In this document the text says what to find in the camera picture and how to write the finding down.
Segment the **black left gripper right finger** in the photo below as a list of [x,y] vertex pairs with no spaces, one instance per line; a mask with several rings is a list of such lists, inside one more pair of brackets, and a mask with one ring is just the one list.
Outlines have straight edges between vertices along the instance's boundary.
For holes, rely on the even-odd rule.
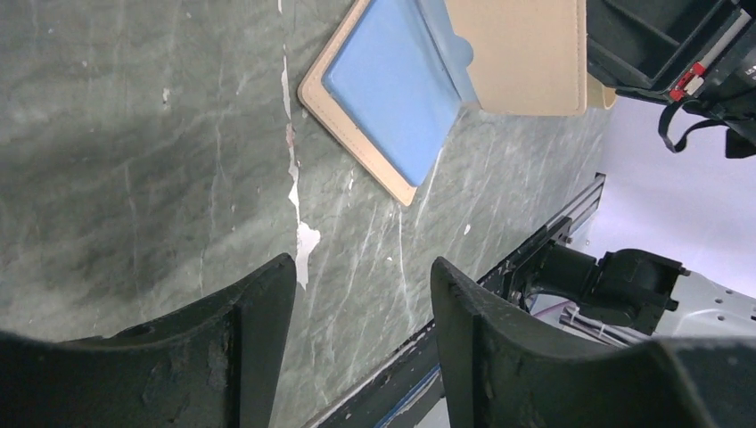
[[455,294],[475,315],[474,359],[443,368],[454,427],[752,427],[755,342],[669,338],[614,348],[566,333],[431,267],[434,320]]

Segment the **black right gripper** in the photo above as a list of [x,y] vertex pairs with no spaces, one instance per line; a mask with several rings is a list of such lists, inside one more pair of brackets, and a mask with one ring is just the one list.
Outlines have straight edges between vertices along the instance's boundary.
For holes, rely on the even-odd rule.
[[626,94],[674,100],[703,117],[678,139],[686,149],[699,129],[727,129],[725,157],[755,154],[755,3],[753,1],[593,0],[587,3],[588,73]]

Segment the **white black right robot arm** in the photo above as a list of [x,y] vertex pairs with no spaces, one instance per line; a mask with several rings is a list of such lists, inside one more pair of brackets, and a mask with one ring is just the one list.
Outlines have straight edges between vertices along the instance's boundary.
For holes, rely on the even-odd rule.
[[[588,100],[619,96],[659,104],[657,132],[674,154],[688,133],[670,135],[681,111],[694,130],[726,129],[729,160],[755,154],[755,4],[752,1],[592,1],[588,5]],[[563,299],[561,322],[615,346],[654,336],[755,335],[755,300],[673,259],[637,249],[596,259],[564,245],[575,214],[564,210],[519,250],[504,295],[524,306]]]

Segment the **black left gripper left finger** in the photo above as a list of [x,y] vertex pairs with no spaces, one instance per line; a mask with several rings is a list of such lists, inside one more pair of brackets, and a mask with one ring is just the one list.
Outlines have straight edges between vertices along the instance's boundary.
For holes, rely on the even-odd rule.
[[109,338],[1,335],[4,427],[266,427],[297,291],[286,253]]

